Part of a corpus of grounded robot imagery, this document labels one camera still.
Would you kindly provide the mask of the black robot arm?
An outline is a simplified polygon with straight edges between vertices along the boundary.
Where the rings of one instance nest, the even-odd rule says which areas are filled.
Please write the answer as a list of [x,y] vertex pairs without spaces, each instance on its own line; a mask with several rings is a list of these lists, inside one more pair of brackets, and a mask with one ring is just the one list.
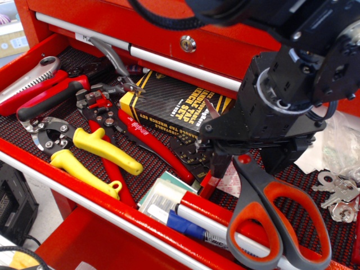
[[188,1],[194,16],[162,17],[138,1],[131,6],[148,22],[169,30],[242,23],[267,31],[281,43],[278,52],[253,57],[229,112],[204,123],[197,148],[211,154],[210,171],[223,177],[231,157],[260,149],[267,172],[295,160],[325,129],[314,107],[359,90],[358,1]]

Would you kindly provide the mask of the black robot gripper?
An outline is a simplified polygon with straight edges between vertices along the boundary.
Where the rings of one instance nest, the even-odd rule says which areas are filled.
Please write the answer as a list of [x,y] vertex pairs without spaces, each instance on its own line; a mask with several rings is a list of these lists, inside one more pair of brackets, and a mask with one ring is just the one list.
[[207,121],[200,128],[205,140],[199,147],[210,157],[210,172],[223,178],[233,153],[260,149],[269,174],[293,164],[325,129],[323,120],[310,117],[311,90],[323,57],[282,46],[278,52],[254,56],[228,112]]

